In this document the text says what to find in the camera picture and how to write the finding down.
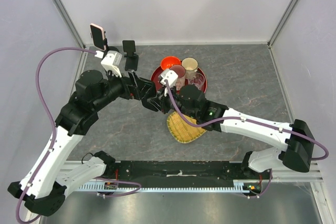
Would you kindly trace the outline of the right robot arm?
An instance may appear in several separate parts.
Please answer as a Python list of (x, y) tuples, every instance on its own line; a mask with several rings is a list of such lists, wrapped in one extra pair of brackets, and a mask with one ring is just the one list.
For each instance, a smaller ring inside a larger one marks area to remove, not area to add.
[(239, 134), (271, 146), (246, 153), (240, 166), (245, 178), (251, 179), (265, 170), (283, 166), (301, 173), (310, 170), (314, 138), (305, 121), (296, 119), (293, 123), (283, 123), (243, 114), (207, 100), (205, 94), (192, 85), (184, 86), (178, 94), (168, 86), (164, 91), (165, 99), (190, 126)]

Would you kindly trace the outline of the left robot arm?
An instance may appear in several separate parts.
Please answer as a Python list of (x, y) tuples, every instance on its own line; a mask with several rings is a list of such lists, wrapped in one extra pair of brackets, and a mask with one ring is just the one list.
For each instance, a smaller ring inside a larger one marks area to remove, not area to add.
[(53, 215), (78, 187), (96, 177), (111, 178), (115, 159), (99, 151), (85, 164), (61, 175), (60, 169), (75, 146), (98, 120), (98, 112), (117, 98), (146, 102), (156, 95), (154, 82), (127, 77), (105, 79), (98, 70), (88, 70), (75, 83), (76, 90), (62, 107), (55, 121), (51, 139), (33, 169), (19, 182), (12, 182), (8, 192), (24, 201), (24, 206), (41, 216)]

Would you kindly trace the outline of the pink-cased smartphone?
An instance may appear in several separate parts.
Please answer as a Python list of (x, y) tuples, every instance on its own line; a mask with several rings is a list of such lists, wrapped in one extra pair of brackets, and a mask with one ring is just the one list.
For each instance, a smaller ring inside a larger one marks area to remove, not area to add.
[(105, 30), (94, 23), (90, 24), (91, 37), (93, 44), (96, 48), (101, 49), (102, 51), (106, 50), (106, 37)]

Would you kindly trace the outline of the black folding phone stand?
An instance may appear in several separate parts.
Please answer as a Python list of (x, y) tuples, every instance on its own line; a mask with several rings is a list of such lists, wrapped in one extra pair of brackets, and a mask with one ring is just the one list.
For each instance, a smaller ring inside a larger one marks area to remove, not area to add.
[(134, 40), (123, 40), (123, 51), (125, 52), (126, 62), (125, 71), (137, 71), (139, 63), (139, 55), (136, 54), (136, 47)]

